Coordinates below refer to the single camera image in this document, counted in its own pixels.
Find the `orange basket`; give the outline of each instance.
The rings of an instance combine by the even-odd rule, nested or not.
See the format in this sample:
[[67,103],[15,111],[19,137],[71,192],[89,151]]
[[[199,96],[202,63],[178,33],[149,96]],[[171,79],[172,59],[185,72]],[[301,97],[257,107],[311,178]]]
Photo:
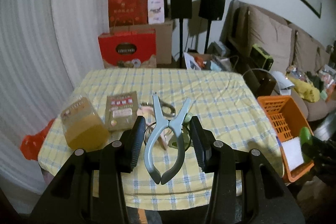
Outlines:
[[[258,97],[258,102],[264,109],[281,143],[298,137],[303,127],[309,128],[310,133],[314,135],[307,120],[292,97],[260,96]],[[281,145],[280,151],[285,166],[284,182],[294,182],[298,180],[314,166],[314,162],[311,161],[301,164],[293,171],[290,171],[285,152]]]

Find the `sofa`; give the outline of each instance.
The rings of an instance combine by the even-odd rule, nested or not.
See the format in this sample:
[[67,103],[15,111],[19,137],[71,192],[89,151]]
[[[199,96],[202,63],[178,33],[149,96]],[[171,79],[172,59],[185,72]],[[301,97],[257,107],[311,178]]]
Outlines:
[[[228,16],[227,40],[243,57],[250,55],[253,44],[261,45],[274,59],[271,70],[285,73],[289,65],[296,65],[301,71],[315,73],[329,62],[330,54],[320,42],[266,9],[233,0]],[[294,89],[291,96],[309,122],[320,120],[336,109],[336,100],[325,102],[320,98],[317,102],[308,102]]]

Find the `red box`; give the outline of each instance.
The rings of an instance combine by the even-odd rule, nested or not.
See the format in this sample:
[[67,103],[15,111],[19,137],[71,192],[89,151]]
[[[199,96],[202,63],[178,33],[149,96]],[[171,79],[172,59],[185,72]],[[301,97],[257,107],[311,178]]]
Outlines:
[[156,68],[155,30],[103,33],[98,37],[104,67]]
[[147,24],[148,0],[108,0],[110,27]]

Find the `silver pliers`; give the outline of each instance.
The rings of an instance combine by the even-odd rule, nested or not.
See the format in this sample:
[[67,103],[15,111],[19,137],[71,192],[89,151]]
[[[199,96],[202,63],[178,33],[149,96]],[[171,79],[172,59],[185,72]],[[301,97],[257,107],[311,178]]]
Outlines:
[[[165,119],[162,114],[162,109],[161,109],[161,105],[160,105],[160,101],[159,101],[159,97],[157,93],[153,94],[153,105],[154,105],[153,108],[154,108],[156,124],[155,124],[155,127],[151,135],[149,136],[149,139],[145,147],[144,161],[145,161],[145,166],[146,166],[146,169],[149,175],[152,177],[152,179],[154,180],[156,184],[159,184],[160,182],[162,185],[166,184],[177,174],[177,172],[181,169],[183,165],[185,151],[184,151],[184,140],[183,140],[181,127],[182,127],[184,118],[187,115],[188,110],[191,106],[191,103],[192,103],[191,99],[187,98],[185,102],[183,103],[183,106],[180,112],[177,114],[177,116],[174,119],[169,121]],[[169,169],[168,171],[166,171],[161,176],[160,172],[154,166],[152,150],[153,150],[153,146],[157,138],[160,136],[161,132],[165,130],[166,128],[171,129],[174,135],[176,136],[178,152],[177,152],[177,159],[173,167]]]

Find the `yellow cloth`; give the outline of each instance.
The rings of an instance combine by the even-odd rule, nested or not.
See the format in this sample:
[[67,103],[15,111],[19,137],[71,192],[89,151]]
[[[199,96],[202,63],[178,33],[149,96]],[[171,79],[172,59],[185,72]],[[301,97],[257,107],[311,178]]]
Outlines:
[[320,99],[320,91],[313,84],[308,84],[289,76],[288,79],[295,85],[294,89],[302,99],[311,103],[315,103]]
[[[233,149],[249,151],[258,148],[282,176],[283,165],[274,130],[264,111],[239,74],[168,69],[107,69],[89,72],[74,94],[86,92],[98,115],[104,119],[106,97],[136,90],[139,102],[152,102],[157,92],[178,112],[187,97],[203,128],[211,130],[217,140]],[[152,123],[153,117],[146,117]],[[113,133],[109,142],[119,139]],[[130,174],[122,173],[126,205],[147,210],[181,210],[209,203],[213,174],[198,167],[194,148],[185,153],[185,161],[177,175],[165,185],[157,185],[149,176],[143,160],[142,145],[137,166]],[[40,150],[41,167],[56,175],[73,153],[63,135],[58,116]],[[163,174],[174,164],[177,150],[153,148],[154,165]],[[237,172],[237,194],[242,192]],[[93,195],[98,195],[98,171],[95,171]]]

